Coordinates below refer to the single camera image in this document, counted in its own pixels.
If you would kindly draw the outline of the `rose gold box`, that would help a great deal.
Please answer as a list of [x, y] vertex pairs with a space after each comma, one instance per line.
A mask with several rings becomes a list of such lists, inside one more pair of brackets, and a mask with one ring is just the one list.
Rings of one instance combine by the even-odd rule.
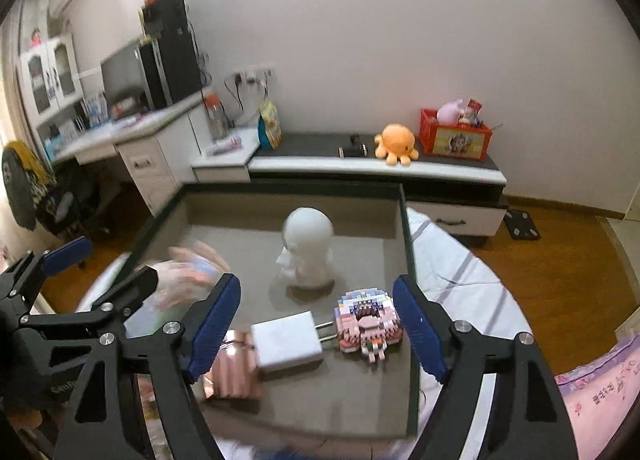
[[216, 358], [203, 376], [207, 398], [257, 400], [262, 384], [250, 332], [228, 330]]

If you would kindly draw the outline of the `red toy crate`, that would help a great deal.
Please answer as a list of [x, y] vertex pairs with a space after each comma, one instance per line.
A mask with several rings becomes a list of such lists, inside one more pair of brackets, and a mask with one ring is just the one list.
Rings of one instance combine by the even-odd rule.
[[486, 124], [475, 128], [471, 124], [445, 125], [436, 118], [436, 110], [423, 108], [420, 130], [416, 139], [427, 156], [451, 157], [484, 161], [492, 131]]

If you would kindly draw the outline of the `snack bag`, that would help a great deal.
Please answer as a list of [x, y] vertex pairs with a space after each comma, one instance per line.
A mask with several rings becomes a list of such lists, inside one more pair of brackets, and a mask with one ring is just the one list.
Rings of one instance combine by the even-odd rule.
[[260, 146], [266, 150], [277, 149], [282, 141], [281, 122], [276, 105], [270, 98], [265, 98], [258, 107], [258, 139]]

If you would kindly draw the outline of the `white robot figurine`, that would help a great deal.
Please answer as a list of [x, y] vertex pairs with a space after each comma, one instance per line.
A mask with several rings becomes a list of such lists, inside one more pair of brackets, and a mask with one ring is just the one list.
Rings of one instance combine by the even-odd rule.
[[297, 208], [284, 221], [283, 248], [276, 263], [288, 287], [321, 289], [334, 281], [331, 241], [334, 227], [320, 210]]

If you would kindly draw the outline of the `pink pig doll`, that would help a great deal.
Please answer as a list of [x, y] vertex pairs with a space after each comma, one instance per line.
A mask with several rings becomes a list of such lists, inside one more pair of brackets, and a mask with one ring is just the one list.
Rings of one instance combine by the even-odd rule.
[[197, 240], [191, 248], [170, 247], [170, 259], [148, 263], [157, 273], [157, 286], [145, 300], [158, 311], [205, 300], [222, 275], [227, 261], [212, 247]]

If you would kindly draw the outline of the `pink brick toy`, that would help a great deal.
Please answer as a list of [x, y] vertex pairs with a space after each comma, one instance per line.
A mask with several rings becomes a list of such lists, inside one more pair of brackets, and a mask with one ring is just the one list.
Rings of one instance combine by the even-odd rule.
[[346, 292], [334, 310], [337, 341], [343, 353], [360, 353], [370, 364], [383, 362], [404, 332], [392, 297], [378, 288]]

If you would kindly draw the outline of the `white usb charger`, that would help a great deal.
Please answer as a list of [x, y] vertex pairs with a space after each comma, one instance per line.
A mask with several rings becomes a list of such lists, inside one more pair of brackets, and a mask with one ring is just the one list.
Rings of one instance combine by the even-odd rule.
[[309, 311], [251, 325], [258, 369], [272, 373], [320, 362], [323, 347], [318, 331], [333, 326], [334, 321], [317, 324]]

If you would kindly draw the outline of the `white desk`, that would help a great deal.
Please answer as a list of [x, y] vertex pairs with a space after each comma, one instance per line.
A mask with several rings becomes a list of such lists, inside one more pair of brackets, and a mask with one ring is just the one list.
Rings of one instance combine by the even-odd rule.
[[152, 214], [183, 184], [194, 183], [192, 163], [212, 140], [204, 91], [139, 119], [109, 122], [81, 134], [53, 160], [81, 165], [119, 157]]

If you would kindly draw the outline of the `black office chair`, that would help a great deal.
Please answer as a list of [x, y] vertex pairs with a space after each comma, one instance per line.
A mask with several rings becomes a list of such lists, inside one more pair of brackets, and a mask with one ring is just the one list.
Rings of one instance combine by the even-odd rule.
[[26, 143], [12, 141], [2, 148], [1, 174], [18, 226], [42, 227], [65, 241], [110, 231], [102, 220], [100, 182], [79, 165], [55, 174]]

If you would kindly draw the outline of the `black computer monitor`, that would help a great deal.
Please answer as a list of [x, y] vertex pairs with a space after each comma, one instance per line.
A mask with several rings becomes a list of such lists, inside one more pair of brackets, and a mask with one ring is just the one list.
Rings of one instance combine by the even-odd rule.
[[108, 106], [135, 98], [145, 106], [149, 100], [139, 53], [140, 42], [134, 40], [101, 62], [103, 90]]

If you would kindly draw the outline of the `low tv bench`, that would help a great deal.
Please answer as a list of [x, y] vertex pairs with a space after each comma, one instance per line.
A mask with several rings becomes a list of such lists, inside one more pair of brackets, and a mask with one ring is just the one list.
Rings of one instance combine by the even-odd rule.
[[240, 129], [241, 146], [214, 155], [209, 149], [192, 162], [203, 183], [250, 182], [267, 179], [316, 179], [375, 183], [404, 187], [410, 207], [452, 235], [489, 238], [506, 215], [502, 197], [506, 177], [492, 162], [421, 156], [411, 165], [386, 165], [373, 156], [371, 135], [362, 135], [364, 157], [342, 157], [347, 134], [288, 133], [275, 150], [260, 147], [255, 129]]

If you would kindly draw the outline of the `pink black storage box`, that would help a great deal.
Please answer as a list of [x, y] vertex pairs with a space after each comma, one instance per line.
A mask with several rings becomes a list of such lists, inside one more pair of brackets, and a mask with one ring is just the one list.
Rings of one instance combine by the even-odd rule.
[[[335, 280], [316, 291], [288, 286], [277, 265], [284, 221], [301, 207], [322, 211], [334, 226]], [[166, 259], [172, 247], [198, 242], [215, 248], [239, 277], [241, 302], [232, 325], [243, 330], [302, 312], [325, 323], [344, 293], [390, 290], [399, 275], [414, 272], [405, 194], [396, 184], [186, 184], [148, 220], [122, 271], [130, 273], [143, 263]], [[393, 346], [384, 362], [372, 365], [329, 342], [317, 362], [267, 374], [255, 410], [224, 403], [217, 409], [237, 424], [373, 442], [413, 435], [418, 405], [418, 364], [408, 344]]]

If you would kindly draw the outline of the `pink plush in crate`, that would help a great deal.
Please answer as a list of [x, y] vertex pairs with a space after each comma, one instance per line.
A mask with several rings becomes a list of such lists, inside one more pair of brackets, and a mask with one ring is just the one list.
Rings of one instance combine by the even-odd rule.
[[437, 110], [436, 119], [442, 125], [457, 125], [464, 117], [465, 109], [462, 98], [448, 102]]

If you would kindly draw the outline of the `black floor scale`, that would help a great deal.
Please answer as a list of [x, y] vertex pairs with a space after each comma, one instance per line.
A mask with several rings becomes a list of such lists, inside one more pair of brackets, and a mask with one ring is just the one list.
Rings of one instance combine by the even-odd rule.
[[538, 229], [527, 211], [507, 209], [503, 220], [514, 240], [538, 240], [540, 238]]

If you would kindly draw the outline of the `striped white table cloth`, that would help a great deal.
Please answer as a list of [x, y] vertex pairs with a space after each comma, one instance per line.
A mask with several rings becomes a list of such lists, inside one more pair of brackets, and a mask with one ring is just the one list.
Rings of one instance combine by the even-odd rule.
[[[469, 321], [488, 336], [513, 339], [518, 332], [532, 331], [511, 292], [500, 278], [480, 258], [454, 236], [445, 236], [436, 228], [436, 217], [423, 214], [414, 202], [407, 208], [413, 251], [416, 256], [416, 275], [424, 295], [442, 303], [451, 319]], [[111, 286], [129, 253], [124, 253], [108, 265], [79, 302], [76, 312], [87, 312], [93, 301]], [[480, 388], [474, 419], [460, 459], [479, 459], [494, 398], [496, 375], [488, 374]], [[431, 416], [440, 386], [428, 374], [420, 373], [419, 431], [423, 431]], [[416, 438], [396, 440], [393, 446], [374, 454], [375, 459], [408, 459]]]

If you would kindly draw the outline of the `black subwoofer speaker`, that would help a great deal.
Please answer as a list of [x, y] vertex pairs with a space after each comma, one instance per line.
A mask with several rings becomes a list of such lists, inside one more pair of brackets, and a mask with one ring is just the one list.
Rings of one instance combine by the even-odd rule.
[[140, 20], [148, 37], [181, 34], [188, 29], [184, 0], [155, 0], [140, 10]]

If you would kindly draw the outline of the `black computer tower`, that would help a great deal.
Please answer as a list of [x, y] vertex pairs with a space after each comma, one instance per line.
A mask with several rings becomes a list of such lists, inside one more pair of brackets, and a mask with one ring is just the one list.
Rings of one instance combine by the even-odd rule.
[[144, 90], [153, 110], [198, 92], [202, 78], [189, 32], [152, 39], [138, 46]]

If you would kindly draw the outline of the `red capped bottle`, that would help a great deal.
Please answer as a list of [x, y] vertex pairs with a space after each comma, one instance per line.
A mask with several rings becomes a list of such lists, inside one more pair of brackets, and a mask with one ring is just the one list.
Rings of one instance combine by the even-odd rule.
[[228, 136], [229, 122], [218, 95], [210, 92], [205, 95], [207, 125], [214, 141]]

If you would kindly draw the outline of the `white glass cabinet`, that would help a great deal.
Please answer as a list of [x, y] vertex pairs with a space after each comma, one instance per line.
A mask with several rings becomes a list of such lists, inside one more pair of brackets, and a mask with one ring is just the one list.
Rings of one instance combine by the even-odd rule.
[[84, 96], [70, 34], [23, 53], [17, 69], [26, 116], [34, 129]]

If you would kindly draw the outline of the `orange octopus plush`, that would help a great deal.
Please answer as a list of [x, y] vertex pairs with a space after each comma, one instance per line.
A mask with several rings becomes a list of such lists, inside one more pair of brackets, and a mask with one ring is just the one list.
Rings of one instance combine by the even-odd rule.
[[419, 158], [416, 149], [416, 138], [404, 125], [398, 123], [387, 124], [381, 133], [374, 137], [374, 156], [383, 159], [386, 165], [410, 165]]

